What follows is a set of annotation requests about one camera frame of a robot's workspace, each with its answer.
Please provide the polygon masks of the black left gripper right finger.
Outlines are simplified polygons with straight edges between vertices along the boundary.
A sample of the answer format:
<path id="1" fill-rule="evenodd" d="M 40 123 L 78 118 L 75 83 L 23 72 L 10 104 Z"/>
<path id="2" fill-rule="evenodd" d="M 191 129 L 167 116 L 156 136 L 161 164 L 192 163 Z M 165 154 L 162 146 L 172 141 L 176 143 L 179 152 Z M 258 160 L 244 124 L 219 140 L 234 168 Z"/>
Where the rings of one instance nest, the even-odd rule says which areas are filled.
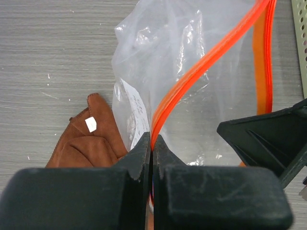
<path id="1" fill-rule="evenodd" d="M 286 230 L 293 214 L 278 178 L 259 167 L 189 166 L 159 136 L 153 147 L 156 230 Z"/>

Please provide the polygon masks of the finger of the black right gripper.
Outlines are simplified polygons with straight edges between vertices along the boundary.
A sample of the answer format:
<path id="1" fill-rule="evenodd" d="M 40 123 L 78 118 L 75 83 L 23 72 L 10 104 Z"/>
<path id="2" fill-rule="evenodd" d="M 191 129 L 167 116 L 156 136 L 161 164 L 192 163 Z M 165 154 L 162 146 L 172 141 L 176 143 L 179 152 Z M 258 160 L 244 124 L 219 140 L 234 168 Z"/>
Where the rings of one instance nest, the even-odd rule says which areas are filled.
<path id="1" fill-rule="evenodd" d="M 273 171 L 287 187 L 307 164 L 307 101 L 269 114 L 221 122 L 217 133 L 246 166 Z"/>

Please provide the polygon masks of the clear zip top bag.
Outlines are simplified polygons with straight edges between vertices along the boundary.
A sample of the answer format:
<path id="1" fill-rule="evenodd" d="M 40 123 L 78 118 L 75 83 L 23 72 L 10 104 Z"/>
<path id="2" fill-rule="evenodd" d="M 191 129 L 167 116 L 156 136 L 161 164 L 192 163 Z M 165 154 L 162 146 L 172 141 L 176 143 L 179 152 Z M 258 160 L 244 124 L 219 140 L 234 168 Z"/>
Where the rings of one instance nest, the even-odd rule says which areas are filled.
<path id="1" fill-rule="evenodd" d="M 112 109 L 132 150 L 145 132 L 191 166 L 239 166 L 217 134 L 272 111 L 274 0 L 141 0 L 115 28 Z"/>

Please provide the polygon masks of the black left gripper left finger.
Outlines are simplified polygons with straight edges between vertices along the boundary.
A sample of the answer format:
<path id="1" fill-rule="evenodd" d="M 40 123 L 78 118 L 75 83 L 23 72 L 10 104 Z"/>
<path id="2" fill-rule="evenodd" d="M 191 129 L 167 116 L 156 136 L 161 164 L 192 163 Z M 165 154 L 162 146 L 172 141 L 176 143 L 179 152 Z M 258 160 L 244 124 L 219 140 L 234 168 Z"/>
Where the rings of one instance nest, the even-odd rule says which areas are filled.
<path id="1" fill-rule="evenodd" d="M 19 170 L 0 198 L 3 230 L 143 230 L 150 134 L 109 168 Z"/>

